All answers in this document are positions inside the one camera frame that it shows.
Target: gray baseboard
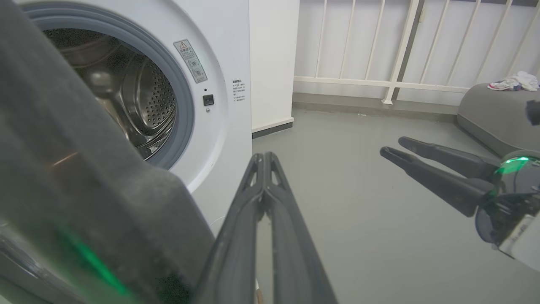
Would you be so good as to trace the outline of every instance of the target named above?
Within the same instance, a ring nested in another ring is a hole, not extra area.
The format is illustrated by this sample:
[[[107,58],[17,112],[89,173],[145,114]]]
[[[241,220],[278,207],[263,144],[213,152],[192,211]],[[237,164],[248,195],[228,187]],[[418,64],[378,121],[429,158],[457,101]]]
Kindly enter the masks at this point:
[[[372,116],[404,117],[438,122],[454,122],[458,107],[411,101],[383,104],[377,98],[293,94],[293,108],[339,113],[358,113]]]
[[[268,135],[268,134],[279,132],[279,131],[282,131],[282,130],[285,130],[285,129],[288,129],[288,128],[292,128],[292,127],[293,127],[292,122],[277,125],[277,126],[272,127],[272,128],[268,128],[268,129],[264,129],[264,130],[261,130],[261,131],[255,132],[255,133],[251,133],[251,139],[255,139],[255,138],[258,138],[258,137],[261,137],[261,136],[265,136],[265,135]]]

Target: gray floor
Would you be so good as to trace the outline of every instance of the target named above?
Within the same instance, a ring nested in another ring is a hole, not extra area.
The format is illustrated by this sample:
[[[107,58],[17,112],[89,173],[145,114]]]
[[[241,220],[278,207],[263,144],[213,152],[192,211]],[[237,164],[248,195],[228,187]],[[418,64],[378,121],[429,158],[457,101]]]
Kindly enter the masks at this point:
[[[401,136],[489,155],[466,134],[406,118],[293,116],[292,129],[255,139],[253,151],[279,157],[340,304],[540,302],[540,273],[491,250],[472,219],[379,156]],[[265,304],[273,303],[267,219],[257,259]]]

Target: white cloth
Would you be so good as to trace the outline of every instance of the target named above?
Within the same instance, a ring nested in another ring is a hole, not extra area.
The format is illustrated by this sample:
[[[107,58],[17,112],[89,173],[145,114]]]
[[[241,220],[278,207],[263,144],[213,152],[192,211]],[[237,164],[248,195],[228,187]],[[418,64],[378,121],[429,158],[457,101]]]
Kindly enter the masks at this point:
[[[517,91],[521,89],[527,91],[537,91],[538,89],[538,79],[535,75],[527,74],[526,72],[519,71],[517,74],[506,77],[501,81],[490,83],[488,89],[503,91],[503,90],[512,90]]]

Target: robotic arm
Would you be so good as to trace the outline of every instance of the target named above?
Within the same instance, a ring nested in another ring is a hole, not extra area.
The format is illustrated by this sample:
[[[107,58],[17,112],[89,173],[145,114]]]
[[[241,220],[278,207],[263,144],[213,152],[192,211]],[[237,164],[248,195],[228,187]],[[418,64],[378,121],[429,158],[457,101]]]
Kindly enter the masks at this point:
[[[381,156],[464,216],[474,216],[482,240],[540,271],[539,152],[519,150],[494,160],[408,137],[399,144],[462,177],[391,147],[381,148]]]

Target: metal railing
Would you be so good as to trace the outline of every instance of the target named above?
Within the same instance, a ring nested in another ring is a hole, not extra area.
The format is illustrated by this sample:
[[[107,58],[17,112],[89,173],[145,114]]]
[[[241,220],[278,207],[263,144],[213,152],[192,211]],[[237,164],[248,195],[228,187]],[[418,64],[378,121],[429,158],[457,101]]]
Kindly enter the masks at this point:
[[[459,62],[459,60],[460,60],[460,58],[462,56],[463,45],[464,45],[465,41],[467,40],[467,37],[468,37],[469,32],[471,30],[471,25],[473,24],[473,22],[475,20],[475,17],[476,17],[477,12],[478,12],[478,8],[480,7],[480,3],[481,3],[482,0],[476,0],[475,8],[474,8],[474,10],[473,10],[473,12],[471,14],[470,19],[469,19],[467,29],[465,30],[465,33],[464,33],[463,38],[461,40],[460,47],[459,47],[459,49],[457,51],[457,55],[456,55],[456,57],[454,59],[454,62],[452,64],[452,68],[451,68],[451,72],[450,72],[450,74],[448,76],[448,79],[447,79],[445,85],[426,84],[426,83],[424,83],[424,79],[426,77],[427,70],[428,70],[429,65],[431,63],[431,59],[432,59],[432,56],[433,56],[434,49],[437,46],[437,43],[438,43],[438,40],[439,40],[439,37],[440,37],[440,34],[441,34],[442,25],[444,23],[444,19],[445,19],[446,13],[448,11],[448,6],[449,6],[450,0],[445,0],[444,7],[443,7],[442,12],[441,12],[441,17],[439,19],[437,29],[435,31],[435,37],[433,38],[433,41],[431,43],[431,47],[429,49],[427,59],[426,59],[426,62],[424,64],[424,68],[422,70],[422,75],[421,75],[420,81],[418,83],[398,81],[398,74],[400,73],[400,69],[401,69],[401,65],[403,63],[403,59],[404,59],[404,56],[405,56],[405,52],[406,52],[407,44],[408,44],[408,41],[409,41],[409,37],[411,36],[411,30],[413,28],[414,18],[415,18],[417,9],[419,8],[419,0],[411,0],[411,2],[410,2],[409,10],[408,10],[408,13],[407,13],[407,19],[405,21],[403,34],[402,34],[402,37],[401,37],[401,42],[399,44],[397,56],[396,56],[396,59],[395,59],[394,67],[392,69],[389,81],[377,81],[377,80],[370,80],[369,79],[369,72],[370,72],[370,69],[372,67],[372,60],[373,60],[373,56],[374,56],[374,52],[375,52],[375,46],[377,44],[377,38],[379,36],[379,28],[381,26],[381,19],[382,19],[383,12],[384,12],[385,0],[381,0],[381,9],[380,9],[380,13],[379,13],[379,19],[377,20],[377,26],[376,26],[376,29],[375,29],[375,35],[373,37],[373,44],[372,44],[371,52],[369,54],[369,60],[368,60],[368,64],[367,64],[367,70],[366,70],[365,78],[364,79],[347,79],[347,78],[343,78],[343,67],[345,66],[345,60],[346,60],[346,57],[347,57],[346,56],[347,55],[347,50],[348,50],[348,47],[349,47],[350,32],[351,32],[351,27],[353,26],[353,17],[354,17],[354,12],[355,12],[356,0],[353,0],[353,3],[352,3],[349,26],[348,26],[348,29],[347,29],[347,39],[346,39],[346,42],[345,42],[345,50],[344,50],[344,53],[343,53],[343,59],[342,59],[342,63],[341,63],[340,77],[339,78],[319,77],[319,68],[320,68],[320,61],[321,61],[321,48],[322,48],[322,45],[323,45],[323,38],[324,38],[324,35],[325,35],[327,1],[328,0],[325,0],[325,2],[324,2],[323,13],[322,13],[322,26],[321,26],[321,34],[320,34],[320,37],[319,37],[319,50],[318,50],[318,55],[317,55],[317,65],[316,65],[316,69],[315,69],[315,77],[294,76],[294,81],[297,81],[297,82],[312,82],[312,83],[368,85],[368,86],[372,86],[372,87],[386,87],[386,88],[388,88],[388,91],[387,91],[384,99],[382,100],[382,102],[385,103],[385,104],[392,104],[392,94],[394,92],[394,89],[396,89],[396,88],[422,89],[422,90],[458,92],[458,93],[465,93],[465,92],[467,92],[469,90],[469,88],[466,88],[466,87],[453,87],[453,86],[450,86],[450,82],[454,77],[456,66],[457,66],[457,64],[458,64],[458,62]],[[475,78],[475,83],[478,83],[478,80],[480,79],[480,76],[481,76],[481,74],[482,74],[482,72],[484,70],[484,67],[486,65],[487,58],[491,54],[493,45],[495,44],[495,42],[497,41],[497,39],[499,37],[500,29],[503,26],[503,24],[505,22],[505,19],[507,18],[508,11],[510,10],[510,6],[512,5],[513,1],[514,0],[507,0],[507,2],[506,2],[504,13],[501,15],[501,18],[500,18],[500,20],[498,22],[495,33],[493,34],[493,37],[491,38],[490,44],[488,46],[488,50],[487,50],[487,52],[486,52],[486,54],[485,54],[485,56],[484,56],[484,58],[482,60],[481,66],[480,66],[480,68],[479,68],[479,70],[477,72],[477,75],[476,75],[476,78]],[[511,60],[509,66],[507,68],[506,74],[510,74],[510,72],[513,71],[513,69],[515,68],[517,59],[519,58],[519,56],[521,55],[521,53],[523,51],[524,42],[530,38],[532,28],[533,28],[533,24],[535,23],[535,21],[538,18],[539,14],[540,14],[540,2],[538,3],[538,5],[536,5],[536,13],[535,13],[534,17],[532,18],[532,20],[531,20],[525,34],[523,35],[523,38],[521,39],[521,42],[517,47],[517,51],[514,53],[514,55],[512,57],[512,60]]]

